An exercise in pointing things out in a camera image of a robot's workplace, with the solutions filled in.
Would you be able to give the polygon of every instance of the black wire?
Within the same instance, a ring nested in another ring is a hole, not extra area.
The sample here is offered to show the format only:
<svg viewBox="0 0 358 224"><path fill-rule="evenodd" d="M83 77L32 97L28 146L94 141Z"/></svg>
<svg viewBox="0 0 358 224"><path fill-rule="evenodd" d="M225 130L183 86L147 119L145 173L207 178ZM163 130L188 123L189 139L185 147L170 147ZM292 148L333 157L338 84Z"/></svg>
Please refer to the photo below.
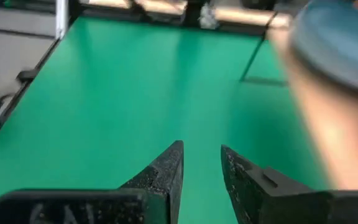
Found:
<svg viewBox="0 0 358 224"><path fill-rule="evenodd" d="M262 34L262 38L259 40L258 44L256 45L256 48L254 49L251 58L248 60L246 69L244 69L244 72L242 73L242 76L240 78L240 82L243 82L251 68L252 63L254 62L256 55L258 54L258 51L260 49L260 47L262 46L263 42L266 39L266 33L267 30L269 29L270 24L272 23L273 19L277 16L278 12L274 12L274 14L270 17L270 19L267 21L266 25L265 25L265 30Z"/></svg>

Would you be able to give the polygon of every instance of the gray floor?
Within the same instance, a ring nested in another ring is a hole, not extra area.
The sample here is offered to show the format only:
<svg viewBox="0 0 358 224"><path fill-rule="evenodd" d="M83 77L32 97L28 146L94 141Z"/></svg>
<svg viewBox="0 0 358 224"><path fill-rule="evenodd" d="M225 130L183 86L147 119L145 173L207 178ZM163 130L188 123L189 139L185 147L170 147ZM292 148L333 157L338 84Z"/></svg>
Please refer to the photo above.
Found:
<svg viewBox="0 0 358 224"><path fill-rule="evenodd" d="M54 35L53 16L0 10L0 29ZM53 39L0 34L0 89L11 86L23 69L34 68Z"/></svg>

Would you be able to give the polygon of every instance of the blue object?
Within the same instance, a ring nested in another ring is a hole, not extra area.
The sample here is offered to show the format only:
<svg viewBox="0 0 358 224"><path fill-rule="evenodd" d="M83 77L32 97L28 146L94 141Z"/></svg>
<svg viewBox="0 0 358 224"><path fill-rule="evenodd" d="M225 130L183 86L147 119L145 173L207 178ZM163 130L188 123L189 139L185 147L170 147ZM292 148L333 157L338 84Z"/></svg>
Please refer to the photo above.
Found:
<svg viewBox="0 0 358 224"><path fill-rule="evenodd" d="M291 44L326 75L358 88L358 10L352 2L310 2L295 19Z"/></svg>

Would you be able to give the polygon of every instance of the green surface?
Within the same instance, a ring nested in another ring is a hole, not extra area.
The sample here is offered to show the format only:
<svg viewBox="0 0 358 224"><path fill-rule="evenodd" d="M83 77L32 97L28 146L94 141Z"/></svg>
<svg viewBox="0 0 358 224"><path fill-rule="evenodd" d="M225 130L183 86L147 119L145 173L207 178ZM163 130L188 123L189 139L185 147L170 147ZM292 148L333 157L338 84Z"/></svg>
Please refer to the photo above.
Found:
<svg viewBox="0 0 358 224"><path fill-rule="evenodd" d="M0 195L114 189L185 142L180 223L236 223L220 145L326 184L290 92L239 83L257 39L79 18L0 131Z"/></svg>
<svg viewBox="0 0 358 224"><path fill-rule="evenodd" d="M262 46L252 63L247 78L263 78L273 81L285 81L287 76L269 41L263 42Z"/></svg>

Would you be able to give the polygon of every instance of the black cable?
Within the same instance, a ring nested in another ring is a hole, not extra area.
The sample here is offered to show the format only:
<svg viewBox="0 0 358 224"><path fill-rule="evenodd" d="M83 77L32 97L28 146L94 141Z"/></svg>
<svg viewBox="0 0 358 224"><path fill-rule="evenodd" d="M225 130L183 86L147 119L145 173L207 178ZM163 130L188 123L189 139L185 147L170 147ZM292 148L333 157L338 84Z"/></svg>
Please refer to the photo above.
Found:
<svg viewBox="0 0 358 224"><path fill-rule="evenodd" d="M252 63L254 62L256 55L258 54L258 51L260 49L260 47L262 46L263 42L266 39L266 33L267 30L269 29L270 24L272 23L272 21L274 20L274 18L277 16L278 12L274 12L274 14L270 17L270 19L267 21L266 25L265 25L265 30L262 34L262 38L259 40L258 44L256 45L256 48L254 49L251 58L248 60L246 69L244 69L244 72L242 73L242 76L240 78L240 82L243 82L248 74L248 71L251 68Z"/></svg>

